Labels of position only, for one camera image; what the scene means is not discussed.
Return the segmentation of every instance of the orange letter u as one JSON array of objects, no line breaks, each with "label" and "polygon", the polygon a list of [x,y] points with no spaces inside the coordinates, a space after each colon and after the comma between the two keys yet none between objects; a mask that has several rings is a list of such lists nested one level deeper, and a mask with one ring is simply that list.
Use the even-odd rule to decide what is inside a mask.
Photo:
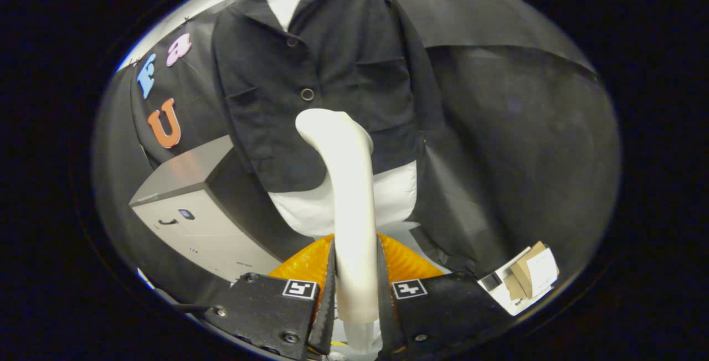
[{"label": "orange letter u", "polygon": [[160,111],[155,111],[147,117],[147,123],[152,127],[152,132],[155,134],[157,142],[161,144],[162,147],[171,148],[177,145],[180,137],[179,123],[177,123],[177,116],[175,116],[175,110],[172,108],[175,100],[170,98],[162,104],[162,111],[167,114],[167,121],[170,123],[170,135],[165,134],[165,129],[162,128],[162,123],[160,123]]}]

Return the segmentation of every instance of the jacket pocket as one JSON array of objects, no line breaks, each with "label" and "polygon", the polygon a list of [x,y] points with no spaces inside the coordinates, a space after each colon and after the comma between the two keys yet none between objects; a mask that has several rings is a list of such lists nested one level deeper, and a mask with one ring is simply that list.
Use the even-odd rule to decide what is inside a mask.
[{"label": "jacket pocket", "polygon": [[273,156],[269,128],[256,87],[225,97],[229,118],[249,159]]},{"label": "jacket pocket", "polygon": [[413,95],[404,58],[357,63],[357,86],[367,131],[403,126],[414,119]]}]

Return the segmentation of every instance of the orange fabric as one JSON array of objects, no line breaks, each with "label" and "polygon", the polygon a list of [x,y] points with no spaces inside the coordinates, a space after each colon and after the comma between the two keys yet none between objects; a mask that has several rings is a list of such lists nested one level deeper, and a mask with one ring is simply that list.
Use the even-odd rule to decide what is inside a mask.
[{"label": "orange fabric", "polygon": [[317,304],[319,305],[322,299],[322,288],[325,287],[327,256],[330,255],[330,245],[332,245],[333,237],[334,235],[330,234],[304,247],[300,252],[292,255],[291,258],[279,265],[276,270],[273,270],[269,277],[317,282],[321,288],[320,295],[317,297]]},{"label": "orange fabric", "polygon": [[405,245],[386,235],[380,233],[378,235],[382,239],[384,257],[387,259],[387,273],[390,284],[392,282],[415,280],[417,278],[422,280],[423,278],[443,275],[438,268]]},{"label": "orange fabric", "polygon": [[[393,240],[386,235],[378,233],[384,248],[384,257],[387,259],[387,273],[389,283],[406,280],[422,280],[423,278],[438,277],[443,275],[423,257],[417,255],[405,245]],[[269,277],[284,280],[313,281],[323,288],[327,272],[327,256],[330,254],[334,235],[330,234],[316,240],[297,252],[283,264],[273,270]]]}]

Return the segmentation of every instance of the cardboard box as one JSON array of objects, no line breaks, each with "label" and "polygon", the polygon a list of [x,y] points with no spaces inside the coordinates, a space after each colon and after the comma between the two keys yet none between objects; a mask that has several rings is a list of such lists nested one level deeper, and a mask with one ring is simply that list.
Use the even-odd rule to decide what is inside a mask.
[{"label": "cardboard box", "polygon": [[522,289],[522,285],[517,281],[514,275],[509,275],[505,278],[505,286],[510,293],[510,300],[517,300],[518,298],[525,298],[525,292]]},{"label": "cardboard box", "polygon": [[[557,280],[559,267],[557,267],[551,252],[543,243],[537,242],[532,250],[510,267],[514,278],[522,287],[527,298],[538,295]],[[507,285],[507,288],[510,290],[510,297],[513,298],[510,285]]]}]

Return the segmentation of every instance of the jacket sleeve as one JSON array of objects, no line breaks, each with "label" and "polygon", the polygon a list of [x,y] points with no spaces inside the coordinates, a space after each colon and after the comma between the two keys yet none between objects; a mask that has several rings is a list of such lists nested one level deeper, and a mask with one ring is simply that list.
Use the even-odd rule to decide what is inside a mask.
[{"label": "jacket sleeve", "polygon": [[397,0],[384,0],[398,26],[410,74],[414,109],[420,130],[430,131],[443,124],[443,104],[433,67],[413,23]]}]

